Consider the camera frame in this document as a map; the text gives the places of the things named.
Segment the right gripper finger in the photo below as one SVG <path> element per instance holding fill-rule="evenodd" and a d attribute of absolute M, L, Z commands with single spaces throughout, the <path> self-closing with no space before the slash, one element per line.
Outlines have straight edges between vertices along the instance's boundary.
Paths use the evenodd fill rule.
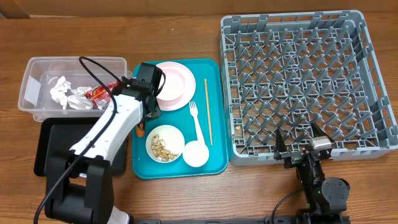
<path fill-rule="evenodd" d="M 284 143 L 283 137 L 280 133 L 280 129 L 275 131 L 275 148 L 274 153 L 280 154 L 281 152 L 287 152 L 286 145 Z"/>
<path fill-rule="evenodd" d="M 329 137 L 315 122 L 311 122 L 311 129 L 313 132 L 313 137 L 317 138 L 317 137 Z"/>

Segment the orange carrot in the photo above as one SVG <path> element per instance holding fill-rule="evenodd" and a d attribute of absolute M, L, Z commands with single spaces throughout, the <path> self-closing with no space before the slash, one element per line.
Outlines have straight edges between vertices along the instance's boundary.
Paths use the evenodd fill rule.
<path fill-rule="evenodd" d="M 145 136 L 145 123 L 136 125 L 135 131 L 138 138 L 143 138 Z"/>

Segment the red snack wrapper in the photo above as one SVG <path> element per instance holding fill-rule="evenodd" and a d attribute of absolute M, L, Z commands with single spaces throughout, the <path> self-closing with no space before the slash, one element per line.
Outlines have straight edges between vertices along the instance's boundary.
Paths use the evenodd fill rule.
<path fill-rule="evenodd" d="M 86 91 L 84 96 L 99 110 L 106 109 L 111 101 L 109 93 L 101 85 Z"/>

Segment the white bowl with nuts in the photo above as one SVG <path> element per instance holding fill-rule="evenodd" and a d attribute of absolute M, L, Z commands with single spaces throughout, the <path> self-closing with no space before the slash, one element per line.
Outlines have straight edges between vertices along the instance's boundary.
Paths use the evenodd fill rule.
<path fill-rule="evenodd" d="M 154 161 L 169 163 L 182 155 L 185 138 L 175 126 L 161 125 L 154 128 L 147 136 L 147 153 Z"/>

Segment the large white tissue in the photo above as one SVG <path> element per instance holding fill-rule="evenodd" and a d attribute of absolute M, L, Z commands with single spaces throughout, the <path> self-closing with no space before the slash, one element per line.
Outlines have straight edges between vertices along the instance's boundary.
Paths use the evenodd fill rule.
<path fill-rule="evenodd" d="M 85 96 L 85 93 L 90 90 L 92 90 L 90 86 L 80 86 L 76 89 L 71 89 L 72 94 L 67 97 L 69 106 L 76 110 L 91 110 L 93 103 Z"/>

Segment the small white tissue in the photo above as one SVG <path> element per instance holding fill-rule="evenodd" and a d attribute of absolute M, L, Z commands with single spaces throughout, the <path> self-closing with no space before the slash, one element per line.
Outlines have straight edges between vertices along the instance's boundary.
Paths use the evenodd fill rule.
<path fill-rule="evenodd" d="M 66 81 L 66 78 L 62 76 L 57 80 L 56 85 L 50 90 L 53 101 L 59 103 L 63 110 L 67 108 L 68 96 L 66 93 L 70 89 L 71 83 Z"/>

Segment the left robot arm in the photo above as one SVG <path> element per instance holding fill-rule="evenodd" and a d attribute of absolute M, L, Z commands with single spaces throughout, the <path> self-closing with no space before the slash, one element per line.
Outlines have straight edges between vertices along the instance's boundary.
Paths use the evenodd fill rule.
<path fill-rule="evenodd" d="M 131 129 L 161 115 L 164 81 L 130 79 L 114 88 L 103 115 L 67 151 L 46 160 L 46 194 L 36 213 L 65 223 L 133 223 L 114 206 L 111 164 Z"/>

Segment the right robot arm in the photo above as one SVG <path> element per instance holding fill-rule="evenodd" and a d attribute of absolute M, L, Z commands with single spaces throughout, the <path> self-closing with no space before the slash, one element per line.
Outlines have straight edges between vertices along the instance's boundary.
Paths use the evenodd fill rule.
<path fill-rule="evenodd" d="M 273 209 L 271 223 L 280 220 L 289 223 L 349 223 L 349 217 L 342 213 L 346 211 L 346 201 L 349 197 L 350 185 L 345 179 L 337 177 L 326 178 L 321 167 L 321 161 L 331 157 L 335 142 L 316 123 L 311 124 L 314 137 L 302 151 L 289 152 L 280 130 L 275 131 L 274 159 L 283 160 L 286 169 L 295 168 L 297 178 L 302 184 L 300 190 L 284 197 Z M 287 199 L 303 192 L 308 207 L 297 210 L 296 215 L 276 217 L 279 206 Z"/>

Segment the grey dishwasher rack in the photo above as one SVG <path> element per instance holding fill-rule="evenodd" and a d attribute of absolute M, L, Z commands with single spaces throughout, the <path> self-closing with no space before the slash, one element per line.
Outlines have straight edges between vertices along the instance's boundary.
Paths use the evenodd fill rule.
<path fill-rule="evenodd" d="M 288 150 L 303 149 L 311 122 L 335 141 L 336 161 L 397 149 L 396 119 L 361 12 L 232 15 L 220 28 L 230 163 L 273 164 L 277 129 Z"/>

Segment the pink white plate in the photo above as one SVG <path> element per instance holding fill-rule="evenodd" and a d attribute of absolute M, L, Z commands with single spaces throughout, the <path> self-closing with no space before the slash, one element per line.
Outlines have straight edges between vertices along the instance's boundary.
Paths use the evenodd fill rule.
<path fill-rule="evenodd" d="M 161 76 L 157 102 L 162 111 L 178 110 L 194 96 L 196 80 L 193 73 L 178 62 L 161 62 L 156 65 L 164 73 Z"/>

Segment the white plastic fork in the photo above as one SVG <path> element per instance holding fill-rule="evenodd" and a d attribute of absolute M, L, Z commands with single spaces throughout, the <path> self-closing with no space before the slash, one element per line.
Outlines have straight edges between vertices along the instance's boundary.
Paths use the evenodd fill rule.
<path fill-rule="evenodd" d="M 193 120 L 195 123 L 195 131 L 196 131 L 196 135 L 197 135 L 197 140 L 202 143 L 205 143 L 203 133 L 202 133 L 202 130 L 201 130 L 201 127 L 199 124 L 199 120 L 198 120 L 198 108 L 194 101 L 189 102 L 189 109 L 190 109 L 190 114 L 193 117 Z"/>

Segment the wooden chopstick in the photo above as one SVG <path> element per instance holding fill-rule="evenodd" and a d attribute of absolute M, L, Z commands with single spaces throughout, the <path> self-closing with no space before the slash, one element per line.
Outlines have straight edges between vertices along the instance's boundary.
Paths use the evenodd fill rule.
<path fill-rule="evenodd" d="M 211 113 L 210 113 L 210 101 L 208 96 L 208 83 L 207 79 L 204 79 L 205 84 L 205 96 L 206 96 L 206 110 L 208 115 L 208 129 L 209 129 L 209 136 L 210 136 L 210 144 L 213 145 L 213 135 L 212 135 L 212 126 L 211 126 Z"/>

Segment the teal plastic tray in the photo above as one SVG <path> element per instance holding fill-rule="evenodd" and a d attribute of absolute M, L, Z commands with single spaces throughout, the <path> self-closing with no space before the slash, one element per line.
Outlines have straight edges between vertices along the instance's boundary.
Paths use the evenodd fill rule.
<path fill-rule="evenodd" d="M 185 65 L 195 77 L 196 90 L 193 101 L 198 107 L 198 120 L 203 131 L 205 143 L 209 148 L 210 156 L 206 164 L 198 168 L 190 167 L 181 157 L 173 162 L 159 163 L 150 158 L 147 153 L 147 137 L 138 138 L 136 132 L 132 131 L 132 168 L 134 173 L 142 179 L 219 174 L 228 166 L 228 133 L 226 132 L 223 92 L 218 64 L 209 58 L 183 59 L 176 62 Z M 206 110 L 205 78 L 208 83 L 210 101 L 212 146 L 210 144 Z"/>

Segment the small white round cup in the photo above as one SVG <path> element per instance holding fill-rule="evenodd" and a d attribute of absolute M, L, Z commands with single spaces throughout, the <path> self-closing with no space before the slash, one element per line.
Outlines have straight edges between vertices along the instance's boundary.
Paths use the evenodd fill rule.
<path fill-rule="evenodd" d="M 184 161 L 191 167 L 201 167 L 209 159 L 209 149 L 201 141 L 188 142 L 182 151 Z"/>

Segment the black plastic tray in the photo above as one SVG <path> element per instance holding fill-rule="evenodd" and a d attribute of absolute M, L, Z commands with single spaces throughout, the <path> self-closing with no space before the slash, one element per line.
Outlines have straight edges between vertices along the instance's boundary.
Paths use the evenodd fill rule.
<path fill-rule="evenodd" d="M 47 118 L 42 122 L 34 164 L 34 174 L 45 177 L 46 159 L 54 151 L 68 151 L 80 141 L 99 117 Z"/>

